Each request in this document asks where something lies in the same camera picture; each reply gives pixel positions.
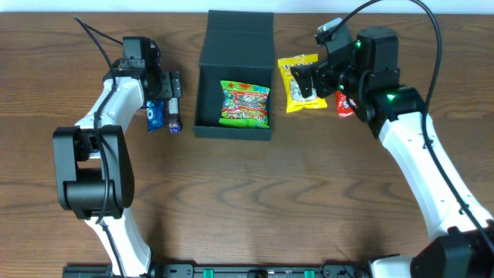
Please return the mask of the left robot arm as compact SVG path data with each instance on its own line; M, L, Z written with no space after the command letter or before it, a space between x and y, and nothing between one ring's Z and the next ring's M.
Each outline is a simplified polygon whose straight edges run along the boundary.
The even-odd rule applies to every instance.
M123 55L110 64L103 90L88 114L52 136L56 187L61 207L83 220L110 257L109 266L66 266L64 277L161 277L135 222L134 173L124 134L139 109L151 127L166 122L182 129L177 71L163 71L157 43L125 36Z

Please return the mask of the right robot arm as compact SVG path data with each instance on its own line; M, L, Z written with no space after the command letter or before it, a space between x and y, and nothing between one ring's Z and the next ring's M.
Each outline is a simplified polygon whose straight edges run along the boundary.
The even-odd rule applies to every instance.
M493 218L445 153L419 92L401 83L395 31L369 27L352 36L333 20L318 28L316 42L326 47L327 58L291 69L301 94L347 97L397 162L428 233L429 243L418 255L372 259L366 276L491 277Z

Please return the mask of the yellow Hacks candy bag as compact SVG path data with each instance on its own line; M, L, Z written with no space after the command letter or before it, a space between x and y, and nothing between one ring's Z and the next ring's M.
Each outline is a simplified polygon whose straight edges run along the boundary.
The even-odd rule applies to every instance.
M316 95L313 90L312 94L304 97L301 94L298 83L291 74L290 68L293 66L305 66L315 63L318 60L318 55L302 54L287 58L278 59L278 67L283 80L283 85L286 91L286 112L293 113L302 109L323 109L327 108L327 102Z

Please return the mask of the blue Oreo cookie pack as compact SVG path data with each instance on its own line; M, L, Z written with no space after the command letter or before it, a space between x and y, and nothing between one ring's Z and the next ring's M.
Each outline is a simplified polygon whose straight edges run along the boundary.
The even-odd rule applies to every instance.
M146 102L147 129L153 132L164 126L164 100L149 100Z

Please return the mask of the red Hacks candy bag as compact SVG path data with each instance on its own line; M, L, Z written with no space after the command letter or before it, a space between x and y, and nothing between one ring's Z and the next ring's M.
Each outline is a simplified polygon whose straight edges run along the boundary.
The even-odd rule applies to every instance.
M351 116L354 111L347 102L347 97L340 91L335 92L337 101L337 113L339 118L345 118Z

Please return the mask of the green Haribo candy bag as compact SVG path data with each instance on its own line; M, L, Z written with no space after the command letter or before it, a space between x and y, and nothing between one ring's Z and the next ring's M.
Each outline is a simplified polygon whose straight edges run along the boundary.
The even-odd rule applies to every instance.
M268 129L268 87L221 80L224 96L219 123L226 127Z

